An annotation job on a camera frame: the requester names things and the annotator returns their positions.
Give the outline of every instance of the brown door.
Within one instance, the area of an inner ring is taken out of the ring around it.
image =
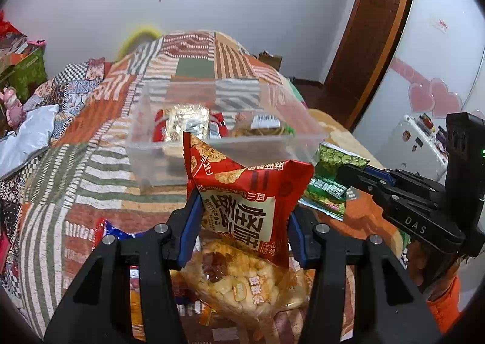
[[[323,84],[322,109],[348,122],[389,36],[400,0],[356,0]]]

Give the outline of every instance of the bed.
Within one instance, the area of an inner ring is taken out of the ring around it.
[[[276,83],[301,100],[288,79],[250,56],[228,36],[208,31],[165,35],[115,64],[98,59],[68,65],[36,90],[34,105],[56,103],[61,107],[51,147],[0,183],[0,201],[8,212],[3,225],[12,245],[2,283],[40,336],[91,252],[99,217],[126,232],[137,232],[164,222],[171,211],[185,203],[184,186],[143,192],[132,173],[124,146],[130,115],[144,83],[153,79],[225,78]],[[328,131],[330,142],[380,166],[330,116],[315,110],[310,113]],[[400,255],[403,238],[380,214],[362,192],[349,201],[343,222],[330,217],[323,220],[355,237],[379,233]],[[354,303],[353,271],[348,268],[343,319],[346,337],[353,327]],[[193,305],[180,305],[179,314],[189,342],[211,342],[213,329],[236,332],[240,343],[253,342],[250,333],[232,321],[220,318],[211,326],[200,325],[200,309]],[[294,342],[304,318],[304,309],[279,313],[272,330],[260,342]]]

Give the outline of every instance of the green box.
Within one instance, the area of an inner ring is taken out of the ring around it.
[[[43,50],[39,47],[17,65],[4,71],[0,76],[0,85],[6,84],[15,88],[17,98],[25,103],[35,89],[46,80]]]

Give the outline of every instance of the green snack bag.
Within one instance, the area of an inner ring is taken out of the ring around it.
[[[299,202],[343,221],[348,188],[335,181],[335,177],[337,170],[346,163],[364,168],[369,160],[336,145],[321,142],[315,174]]]

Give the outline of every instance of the person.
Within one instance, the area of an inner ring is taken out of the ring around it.
[[[416,285],[423,283],[422,271],[428,262],[428,253],[421,247],[418,241],[413,241],[407,247],[408,265],[407,271]],[[442,334],[460,316],[458,301],[460,299],[460,279],[457,275],[461,258],[436,282],[436,287],[427,299],[433,317],[438,323]]]

